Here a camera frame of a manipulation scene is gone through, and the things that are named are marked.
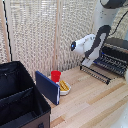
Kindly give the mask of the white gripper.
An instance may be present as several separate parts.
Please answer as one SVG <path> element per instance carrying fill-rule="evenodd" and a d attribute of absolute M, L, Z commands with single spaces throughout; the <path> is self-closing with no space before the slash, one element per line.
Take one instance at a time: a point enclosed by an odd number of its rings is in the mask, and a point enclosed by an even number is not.
<path fill-rule="evenodd" d="M 81 64 L 82 64 L 83 66 L 90 67 L 90 66 L 93 64 L 93 61 L 92 61 L 91 59 L 85 58 L 85 59 L 81 62 Z"/>

